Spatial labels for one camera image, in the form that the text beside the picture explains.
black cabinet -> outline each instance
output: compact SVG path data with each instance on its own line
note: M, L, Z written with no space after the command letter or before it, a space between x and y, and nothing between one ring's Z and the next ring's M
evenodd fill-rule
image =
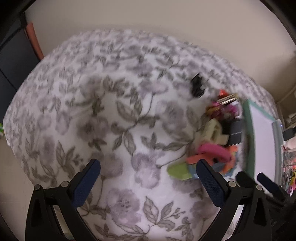
M24 30L20 30L0 51L0 69L18 89L39 60Z
M0 44L0 123L16 91L39 62L25 25L24 16L17 19Z
M3 117L6 110L14 97L16 90L7 81L4 75L0 72L0 122L3 122Z

pink item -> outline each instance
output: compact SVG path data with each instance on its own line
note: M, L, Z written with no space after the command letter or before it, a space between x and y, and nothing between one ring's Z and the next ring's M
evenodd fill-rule
M231 160L231 153L224 147L211 144L211 143L205 143L201 145L197 149L198 154L202 153L210 153L215 155L217 158L220 158L220 162L229 162Z

floral bedspread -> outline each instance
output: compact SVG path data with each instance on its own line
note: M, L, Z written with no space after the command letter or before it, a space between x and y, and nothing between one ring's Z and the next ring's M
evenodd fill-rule
M206 91L192 98L198 72ZM97 238L193 241L217 208L198 180L173 180L166 169L192 151L205 107L221 88L277 116L271 95L214 53L160 34L90 31L62 43L30 73L4 131L26 175L44 188L100 160L101 175L78 209ZM239 148L237 170L243 161Z

colorful clutter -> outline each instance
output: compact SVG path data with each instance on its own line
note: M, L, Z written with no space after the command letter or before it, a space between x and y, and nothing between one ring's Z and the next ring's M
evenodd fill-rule
M216 172L232 175L237 163L238 148L235 144L241 142L242 120L238 118L242 117L242 107L237 94L229 95L221 90L218 98L206 108L211 120L201 133L201 145L196 147L196 155L187 157L184 163L169 166L167 172L170 176L179 180L198 179L196 163L201 159Z

black clamp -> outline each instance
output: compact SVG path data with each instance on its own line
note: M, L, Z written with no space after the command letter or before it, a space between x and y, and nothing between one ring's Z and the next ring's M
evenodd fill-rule
M97 241L77 212L77 207L84 204L100 170L100 162L92 159L70 182L64 181L60 186L49 189L35 185L27 214L25 240L69 241L56 217L53 205L57 205L76 241Z
M228 239L231 241L270 241L271 221L263 188L239 187L226 182L205 160L196 164L196 173L214 205L220 207L216 218L199 241L220 241L225 235L239 205L244 205L238 224Z

